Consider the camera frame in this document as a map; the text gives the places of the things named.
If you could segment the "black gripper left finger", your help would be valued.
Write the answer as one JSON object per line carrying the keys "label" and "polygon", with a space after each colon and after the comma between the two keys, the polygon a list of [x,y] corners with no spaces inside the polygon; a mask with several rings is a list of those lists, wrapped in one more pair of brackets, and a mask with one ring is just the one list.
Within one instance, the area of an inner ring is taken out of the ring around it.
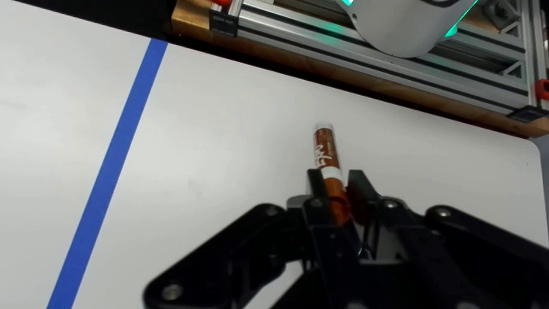
{"label": "black gripper left finger", "polygon": [[359,258],[360,241],[350,212],[335,207],[333,184],[323,172],[311,169],[307,179],[311,197],[290,198],[285,209],[254,207],[153,279],[143,294],[144,308],[245,309],[288,263],[299,262],[304,274],[273,309],[328,309],[335,291],[326,281]]}

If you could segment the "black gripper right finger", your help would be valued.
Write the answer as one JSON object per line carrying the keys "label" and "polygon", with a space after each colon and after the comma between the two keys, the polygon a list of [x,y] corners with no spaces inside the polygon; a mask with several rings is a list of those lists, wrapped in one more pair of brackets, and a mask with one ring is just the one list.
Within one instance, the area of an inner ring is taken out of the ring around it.
{"label": "black gripper right finger", "polygon": [[448,205],[414,214],[348,174],[352,215],[371,260],[407,267],[424,309],[549,309],[549,251]]}

